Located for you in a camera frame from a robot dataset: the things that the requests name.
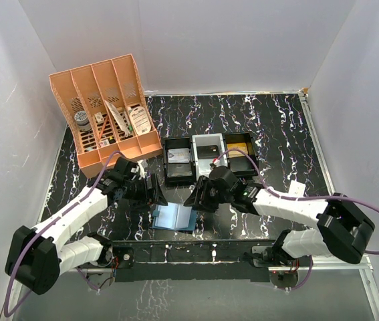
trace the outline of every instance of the table surface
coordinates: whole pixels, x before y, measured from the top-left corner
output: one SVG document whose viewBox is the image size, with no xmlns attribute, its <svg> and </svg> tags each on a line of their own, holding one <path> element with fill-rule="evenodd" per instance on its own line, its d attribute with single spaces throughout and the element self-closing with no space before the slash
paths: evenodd
<svg viewBox="0 0 379 321">
<path fill-rule="evenodd" d="M 222 132 L 253 132 L 261 157 L 261 172 L 278 191 L 288 191 L 291 180 L 305 183 L 306 195 L 326 195 L 308 125 L 297 94 L 154 96 L 146 99 L 160 136 L 181 137 Z M 166 188 L 162 156 L 148 159 L 149 170 L 157 173 L 167 201 L 183 203 L 188 187 Z M 72 200 L 87 179 L 78 167 L 72 134 L 68 129 L 59 152 L 42 219 Z M 216 213 L 197 213 L 193 232 L 152 228 L 151 210 L 130 212 L 125 202 L 95 216 L 72 238 L 97 231 L 112 241 L 213 239 L 276 239 L 284 229 L 303 225 L 278 217 L 240 213 L 222 204 Z"/>
</svg>

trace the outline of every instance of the wall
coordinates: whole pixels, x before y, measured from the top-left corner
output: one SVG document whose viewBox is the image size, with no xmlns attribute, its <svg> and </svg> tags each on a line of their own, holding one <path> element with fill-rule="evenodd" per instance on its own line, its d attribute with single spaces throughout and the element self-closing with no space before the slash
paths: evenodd
<svg viewBox="0 0 379 321">
<path fill-rule="evenodd" d="M 133 53 L 155 93 L 309 86 L 354 0 L 20 0 L 57 70 Z"/>
<path fill-rule="evenodd" d="M 0 1 L 0 311 L 13 232 L 39 217 L 64 134 L 53 72 L 18 1 Z"/>
<path fill-rule="evenodd" d="M 379 0 L 357 1 L 309 103 L 336 189 L 379 206 Z M 379 250 L 379 217 L 370 249 Z M 379 257 L 371 255 L 379 287 Z"/>
</svg>

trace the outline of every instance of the marble pattern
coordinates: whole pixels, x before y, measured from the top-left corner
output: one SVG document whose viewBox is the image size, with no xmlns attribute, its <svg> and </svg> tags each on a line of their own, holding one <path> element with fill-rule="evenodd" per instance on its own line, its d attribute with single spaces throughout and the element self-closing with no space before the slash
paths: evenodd
<svg viewBox="0 0 379 321">
<path fill-rule="evenodd" d="M 259 94 L 228 96 L 155 96 L 148 97 L 148 109 L 161 137 L 190 136 L 220 132 L 254 132 L 261 155 L 261 172 L 267 183 L 278 191 L 287 191 L 290 180 L 306 184 L 307 195 L 328 193 L 320 164 L 297 94 Z M 162 156 L 148 160 L 149 170 L 160 177 L 168 201 L 182 203 L 190 195 L 188 187 L 166 188 Z M 48 218 L 85 186 L 70 130 L 59 152 L 49 189 L 43 219 Z M 89 232 L 113 241 L 134 240 L 207 240 L 275 239 L 283 229 L 304 226 L 280 218 L 240 213 L 221 205 L 212 213 L 198 213 L 192 233 L 152 228 L 150 211 L 131 213 L 124 202 L 95 216 L 73 237 Z"/>
</svg>

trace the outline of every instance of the robotic arm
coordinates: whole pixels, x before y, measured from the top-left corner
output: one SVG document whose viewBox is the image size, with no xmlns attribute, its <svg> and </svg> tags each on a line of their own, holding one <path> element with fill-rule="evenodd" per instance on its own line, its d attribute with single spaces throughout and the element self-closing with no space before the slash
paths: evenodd
<svg viewBox="0 0 379 321">
<path fill-rule="evenodd" d="M 121 199 L 127 199 L 133 209 L 153 203 L 167 205 L 155 174 L 144 177 L 142 167 L 120 157 L 114 168 L 101 177 L 88 194 L 92 183 L 63 209 L 49 219 L 29 229 L 20 227 L 13 236 L 5 272 L 11 275 L 23 248 L 51 222 L 59 219 L 32 245 L 17 270 L 16 279 L 36 294 L 47 292 L 58 277 L 84 263 L 106 265 L 112 259 L 112 244 L 105 237 L 91 233 L 83 239 L 67 243 L 92 217 Z"/>
<path fill-rule="evenodd" d="M 360 263 L 375 230 L 373 222 L 350 201 L 289 201 L 272 195 L 259 183 L 238 179 L 224 166 L 213 168 L 208 178 L 201 176 L 184 205 L 214 212 L 220 203 L 230 203 L 243 213 L 282 217 L 311 227 L 283 231 L 272 247 L 253 255 L 276 264 L 287 265 L 305 255 L 334 255 L 348 263 Z"/>
</svg>

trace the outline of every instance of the yellow object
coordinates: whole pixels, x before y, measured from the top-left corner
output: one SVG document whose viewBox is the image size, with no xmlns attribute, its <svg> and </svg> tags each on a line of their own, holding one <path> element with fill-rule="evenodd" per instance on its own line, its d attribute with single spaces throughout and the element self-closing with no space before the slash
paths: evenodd
<svg viewBox="0 0 379 321">
<path fill-rule="evenodd" d="M 238 148 L 239 150 L 245 152 L 246 154 L 249 154 L 249 151 L 247 150 L 247 144 L 245 142 L 237 142 L 235 144 L 227 144 L 228 149 L 231 148 Z M 243 156 L 240 152 L 237 152 L 236 150 L 232 150 L 231 152 L 228 153 L 229 158 L 233 157 L 240 157 Z"/>
</svg>

